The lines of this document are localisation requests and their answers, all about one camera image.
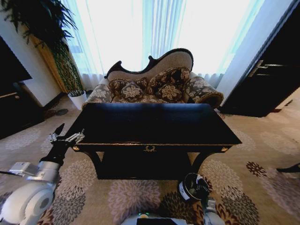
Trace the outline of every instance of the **patterned cushion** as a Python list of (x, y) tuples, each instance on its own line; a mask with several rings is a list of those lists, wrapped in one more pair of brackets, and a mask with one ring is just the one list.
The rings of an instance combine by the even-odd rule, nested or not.
[(185, 85), (185, 92), (195, 103), (207, 103), (212, 108), (217, 108), (224, 98), (221, 92), (216, 91), (199, 76), (188, 80)]
[(88, 103), (110, 103), (113, 96), (114, 95), (110, 92), (107, 85), (103, 83), (99, 84), (90, 94), (89, 98), (83, 103), (82, 108)]
[[(109, 82), (108, 86), (111, 89), (112, 93), (114, 93), (115, 95), (121, 95), (121, 90), (130, 82), (132, 82), (132, 80), (128, 80), (128, 79), (114, 79), (112, 81)], [(146, 77), (142, 77), (140, 79), (136, 79), (135, 83), (142, 89), (145, 90), (147, 87), (147, 78)]]
[[(113, 98), (112, 103), (131, 103), (131, 102), (128, 102), (122, 96), (117, 95)], [(157, 98), (155, 95), (144, 94), (141, 98), (139, 98), (133, 103), (168, 103), (168, 102)]]
[(173, 84), (167, 83), (155, 95), (164, 101), (174, 103), (181, 99), (182, 93)]
[(186, 67), (171, 68), (170, 83), (174, 84), (179, 90), (182, 90), (183, 85), (189, 78), (190, 71)]
[(128, 102), (135, 102), (143, 96), (143, 90), (132, 81), (121, 90), (121, 95)]
[(121, 90), (130, 82), (126, 79), (114, 79), (109, 82), (108, 86), (111, 89), (111, 92), (115, 95), (120, 95)]
[(145, 89), (147, 88), (147, 84), (148, 84), (147, 78), (146, 78), (145, 76), (142, 77), (142, 78), (140, 78), (140, 79), (136, 79), (136, 80), (135, 80), (135, 83), (136, 83), (136, 85), (139, 86), (142, 90), (145, 90)]
[(159, 88), (164, 86), (166, 83), (174, 84), (178, 89), (182, 89), (184, 83), (189, 78), (189, 69), (186, 67), (172, 67), (169, 68), (156, 76), (154, 76), (146, 89), (146, 93), (153, 95)]

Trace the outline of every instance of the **gold trim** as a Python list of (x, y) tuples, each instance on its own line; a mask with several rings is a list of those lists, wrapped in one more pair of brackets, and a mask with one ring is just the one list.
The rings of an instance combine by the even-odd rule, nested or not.
[[(78, 143), (77, 145), (147, 145), (145, 143)], [(234, 146), (237, 144), (152, 144), (155, 146)]]
[(73, 150), (74, 150), (74, 151), (79, 151), (80, 148), (79, 148), (78, 146), (74, 146), (74, 147), (73, 147)]
[(5, 97), (11, 96), (11, 95), (15, 95), (15, 94), (17, 94), (17, 92), (10, 93), (10, 94), (7, 94), (7, 95), (2, 95), (2, 96), (0, 96), (0, 98), (5, 98)]
[(222, 149), (221, 149), (221, 151), (223, 151), (223, 152), (226, 152), (228, 150), (228, 148), (225, 148), (225, 147), (223, 147)]
[(149, 149), (149, 145), (146, 145), (146, 149), (144, 151), (146, 151), (146, 152), (156, 152), (155, 146), (152, 146), (152, 149)]

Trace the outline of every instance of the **throw pillow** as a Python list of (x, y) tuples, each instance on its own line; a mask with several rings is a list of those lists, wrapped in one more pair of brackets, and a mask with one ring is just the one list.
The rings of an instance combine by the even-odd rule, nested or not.
[(121, 90), (130, 82), (130, 80), (126, 79), (114, 79), (108, 83), (108, 87), (111, 92), (115, 95), (120, 95)]
[(142, 90), (145, 90), (145, 89), (147, 88), (147, 84), (148, 84), (147, 78), (146, 78), (145, 76), (142, 77), (142, 78), (140, 78), (140, 79), (136, 79), (136, 80), (135, 80), (135, 83), (136, 83), (136, 85), (139, 86)]
[(173, 84), (167, 83), (158, 90), (156, 96), (169, 103), (174, 103), (181, 99), (182, 93)]
[(132, 81), (121, 90), (121, 95), (128, 102), (135, 102), (143, 96), (143, 90)]
[(186, 67), (170, 68), (170, 83), (174, 84), (178, 89), (182, 89), (183, 85), (189, 79), (190, 71)]
[(146, 89), (146, 93), (150, 95), (154, 95), (159, 88), (161, 88), (169, 81), (169, 78), (170, 78), (170, 71), (166, 70), (160, 72), (150, 80)]

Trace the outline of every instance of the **green leaves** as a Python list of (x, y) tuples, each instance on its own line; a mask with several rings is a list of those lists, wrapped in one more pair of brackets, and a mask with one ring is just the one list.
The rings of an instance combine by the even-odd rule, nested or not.
[(71, 12), (60, 0), (1, 0), (2, 12), (8, 13), (5, 20), (10, 20), (18, 32), (19, 24), (25, 25), (28, 30), (23, 38), (29, 42), (29, 36), (40, 39), (36, 45), (46, 44), (54, 56), (55, 64), (66, 89), (72, 97), (83, 94), (83, 87), (76, 66), (68, 55), (68, 45), (64, 39), (72, 35), (63, 27), (76, 25)]
[(5, 20), (10, 19), (17, 32), (19, 24), (27, 26), (23, 33), (27, 41), (32, 34), (49, 48), (72, 37), (63, 27), (77, 29), (72, 13), (59, 0), (1, 0), (1, 5), (2, 11), (8, 13)]

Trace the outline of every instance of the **brass drawer handle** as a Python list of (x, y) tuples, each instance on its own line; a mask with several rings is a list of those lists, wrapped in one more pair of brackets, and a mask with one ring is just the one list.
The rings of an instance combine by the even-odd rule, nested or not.
[(149, 145), (146, 145), (146, 148), (144, 149), (145, 152), (155, 152), (155, 146), (151, 146), (151, 149), (149, 148)]
[(226, 152), (227, 150), (228, 150), (228, 148), (226, 148), (226, 147), (223, 147), (223, 148), (221, 149), (222, 152)]

